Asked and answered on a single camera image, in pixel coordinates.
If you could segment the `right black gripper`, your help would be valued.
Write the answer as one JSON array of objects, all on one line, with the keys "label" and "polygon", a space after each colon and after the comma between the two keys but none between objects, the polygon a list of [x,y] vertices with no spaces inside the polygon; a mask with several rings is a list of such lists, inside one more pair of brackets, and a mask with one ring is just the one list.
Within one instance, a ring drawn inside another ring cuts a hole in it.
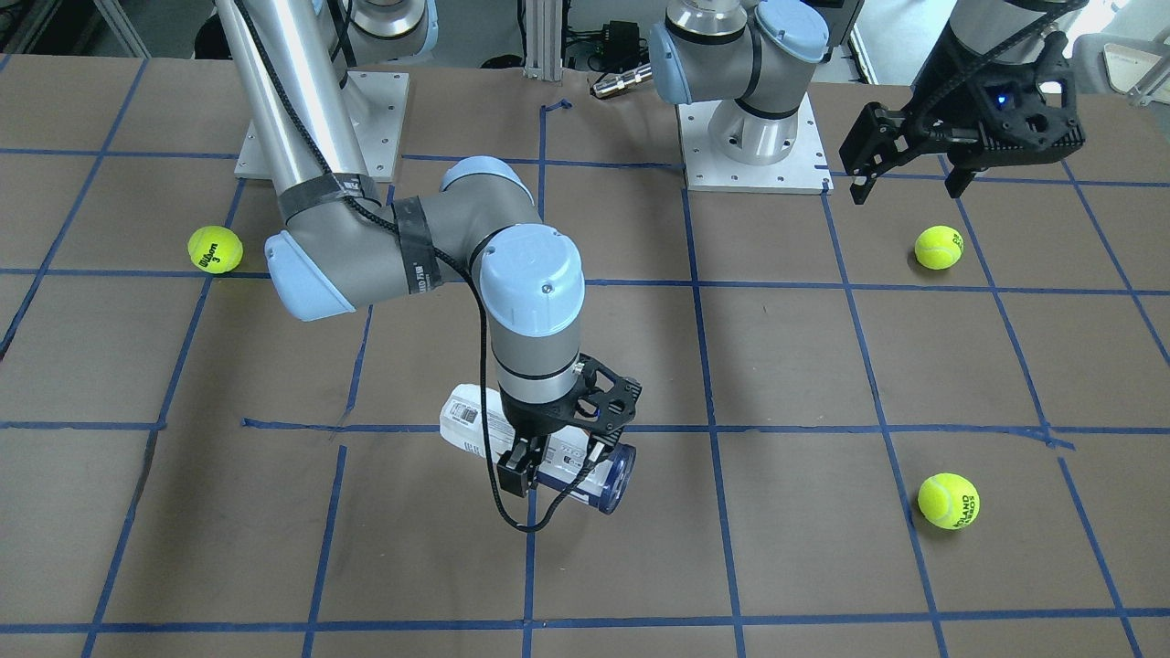
[{"label": "right black gripper", "polygon": [[543,393],[542,400],[530,400],[530,395],[508,395],[508,421],[515,438],[497,459],[496,477],[503,491],[515,496],[532,491],[548,438],[569,426],[586,430],[590,436],[585,455],[590,473],[581,480],[581,491],[611,491],[622,477],[619,440],[622,429],[635,417],[644,388],[589,355],[579,355],[564,375],[569,388],[558,396]]}]

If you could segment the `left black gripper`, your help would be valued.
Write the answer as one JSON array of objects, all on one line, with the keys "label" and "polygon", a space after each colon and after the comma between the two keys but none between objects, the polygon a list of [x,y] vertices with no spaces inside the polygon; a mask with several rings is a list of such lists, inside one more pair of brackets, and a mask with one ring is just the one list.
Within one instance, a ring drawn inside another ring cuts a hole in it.
[{"label": "left black gripper", "polygon": [[961,199],[984,167],[1042,165],[1081,149],[1086,133],[1078,115],[1078,85],[1062,50],[1061,32],[1045,37],[1028,63],[991,61],[931,103],[976,53],[954,32],[941,33],[903,110],[867,103],[839,149],[851,197],[862,205],[878,177],[923,153],[945,153],[952,163],[947,192]]}]

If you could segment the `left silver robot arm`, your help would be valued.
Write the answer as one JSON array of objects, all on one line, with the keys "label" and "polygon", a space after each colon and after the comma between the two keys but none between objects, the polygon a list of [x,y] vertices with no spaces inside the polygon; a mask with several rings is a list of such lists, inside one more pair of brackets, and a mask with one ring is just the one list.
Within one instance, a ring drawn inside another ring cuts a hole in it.
[{"label": "left silver robot arm", "polygon": [[[989,167],[1061,162],[1085,145],[1064,26],[1081,1],[957,1],[911,97],[866,104],[839,149],[851,197],[921,155],[945,155],[958,198]],[[808,85],[830,29],[801,1],[672,1],[649,71],[677,109],[690,189],[830,193]]]}]

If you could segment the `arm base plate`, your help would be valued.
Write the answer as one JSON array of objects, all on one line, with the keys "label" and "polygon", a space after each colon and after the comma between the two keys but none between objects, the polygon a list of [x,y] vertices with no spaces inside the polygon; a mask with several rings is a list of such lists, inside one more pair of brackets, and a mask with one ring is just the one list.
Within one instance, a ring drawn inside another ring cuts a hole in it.
[{"label": "arm base plate", "polygon": [[676,109],[690,190],[799,196],[833,191],[808,96],[803,96],[798,112],[782,119],[746,114],[732,100]]},{"label": "arm base plate", "polygon": [[410,96],[406,71],[347,71],[342,97],[367,173],[377,183],[392,183]]}]

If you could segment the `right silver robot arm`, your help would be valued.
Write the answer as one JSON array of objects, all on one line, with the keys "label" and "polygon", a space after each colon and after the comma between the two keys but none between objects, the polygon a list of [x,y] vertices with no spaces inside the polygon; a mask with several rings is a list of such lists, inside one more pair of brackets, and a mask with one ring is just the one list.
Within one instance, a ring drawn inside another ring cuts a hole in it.
[{"label": "right silver robot arm", "polygon": [[580,251],[542,221],[516,172],[476,155],[426,198],[385,203],[407,80],[363,64],[431,49],[431,1],[218,1],[252,107],[238,174],[274,184],[284,228],[271,283],[302,321],[353,313],[457,277],[484,306],[493,385],[460,385],[441,434],[484,457],[498,486],[539,484],[610,514],[635,450],[641,388],[581,354]]}]

